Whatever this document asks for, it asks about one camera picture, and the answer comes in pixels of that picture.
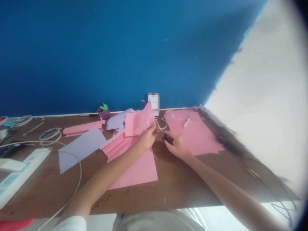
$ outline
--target person's right hand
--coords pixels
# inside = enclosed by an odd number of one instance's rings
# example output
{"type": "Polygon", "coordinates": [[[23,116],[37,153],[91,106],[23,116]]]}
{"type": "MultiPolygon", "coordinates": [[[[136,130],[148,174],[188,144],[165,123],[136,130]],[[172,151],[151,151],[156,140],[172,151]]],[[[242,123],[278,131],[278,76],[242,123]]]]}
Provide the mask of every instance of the person's right hand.
{"type": "Polygon", "coordinates": [[[183,159],[184,157],[190,154],[187,148],[185,147],[181,136],[178,136],[171,131],[164,131],[164,133],[170,136],[172,139],[174,139],[173,145],[165,141],[166,147],[171,153],[173,153],[173,155],[177,156],[180,159],[183,159]]]}

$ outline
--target brown tabletop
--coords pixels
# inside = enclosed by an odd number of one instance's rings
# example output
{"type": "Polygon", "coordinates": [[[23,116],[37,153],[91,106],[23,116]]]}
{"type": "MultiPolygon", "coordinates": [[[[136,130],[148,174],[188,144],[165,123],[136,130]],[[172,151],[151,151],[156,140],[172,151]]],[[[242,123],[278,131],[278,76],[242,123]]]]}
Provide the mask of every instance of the brown tabletop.
{"type": "MultiPolygon", "coordinates": [[[[42,122],[41,118],[33,119],[28,124],[16,128],[16,134],[7,140],[10,141],[33,141],[46,130],[54,127],[66,128],[78,124],[85,124],[98,121],[99,117],[78,117],[64,116],[45,118],[44,124],[29,133],[26,133],[42,122]]],[[[204,120],[205,124],[212,132],[217,130],[217,126],[210,120],[204,120]]],[[[103,131],[107,139],[113,134],[111,131],[103,131]]],[[[78,136],[62,137],[60,142],[69,144],[78,136]]],[[[91,214],[141,212],[149,210],[170,210],[177,208],[192,208],[204,206],[222,205],[210,188],[191,170],[183,161],[173,156],[161,142],[161,134],[158,135],[153,144],[158,181],[129,186],[125,188],[107,191],[92,207],[91,214]]],[[[23,220],[29,218],[51,217],[57,212],[73,194],[80,174],[79,165],[67,170],[60,175],[58,150],[60,144],[53,144],[52,152],[30,176],[11,200],[0,210],[0,220],[23,220]]],[[[35,147],[26,147],[18,151],[12,158],[23,160],[34,149],[41,148],[36,143],[35,147]]],[[[248,192],[259,202],[275,201],[272,194],[266,187],[244,167],[242,159],[227,149],[219,154],[204,154],[198,158],[205,164],[215,169],[229,180],[237,184],[248,192]]],[[[82,163],[81,186],[107,162],[106,155],[97,150],[82,163]]],[[[248,167],[259,174],[273,193],[281,200],[299,199],[294,192],[287,188],[286,191],[272,175],[272,173],[250,160],[245,161],[248,167]]],[[[0,180],[6,177],[0,172],[0,180]]]]}

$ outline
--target person's left hand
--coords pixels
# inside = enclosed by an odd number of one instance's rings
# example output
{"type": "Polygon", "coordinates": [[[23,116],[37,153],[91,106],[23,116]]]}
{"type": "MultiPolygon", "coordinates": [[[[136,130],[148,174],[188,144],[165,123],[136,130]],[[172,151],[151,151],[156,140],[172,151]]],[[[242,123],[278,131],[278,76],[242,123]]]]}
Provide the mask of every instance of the person's left hand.
{"type": "Polygon", "coordinates": [[[147,150],[150,149],[155,141],[156,136],[159,133],[159,129],[156,125],[156,123],[154,122],[153,125],[144,130],[142,133],[142,136],[139,140],[139,143],[145,147],[147,150]]]}

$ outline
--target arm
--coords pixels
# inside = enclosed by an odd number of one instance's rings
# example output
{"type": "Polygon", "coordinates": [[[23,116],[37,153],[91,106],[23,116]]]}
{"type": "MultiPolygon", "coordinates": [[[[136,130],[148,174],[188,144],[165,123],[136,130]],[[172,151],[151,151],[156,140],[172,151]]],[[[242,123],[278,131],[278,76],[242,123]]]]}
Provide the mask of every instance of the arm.
{"type": "Polygon", "coordinates": [[[226,208],[249,230],[288,230],[243,189],[190,154],[180,136],[170,131],[165,131],[165,133],[175,141],[174,145],[166,142],[169,151],[188,164],[226,208]]]}
{"type": "Polygon", "coordinates": [[[158,134],[156,123],[144,131],[140,140],[119,157],[104,165],[75,194],[58,224],[72,216],[88,218],[92,205],[120,178],[142,154],[150,149],[158,134]]]}

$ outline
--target purple pot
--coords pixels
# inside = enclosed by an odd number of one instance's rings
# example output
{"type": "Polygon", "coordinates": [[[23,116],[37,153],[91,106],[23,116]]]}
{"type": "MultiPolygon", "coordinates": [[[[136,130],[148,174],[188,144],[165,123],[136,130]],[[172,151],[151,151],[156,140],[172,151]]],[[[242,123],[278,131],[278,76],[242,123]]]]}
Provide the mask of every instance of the purple pot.
{"type": "Polygon", "coordinates": [[[97,108],[97,114],[102,118],[102,119],[109,119],[110,118],[110,111],[109,108],[105,111],[101,109],[100,107],[97,108]]]}

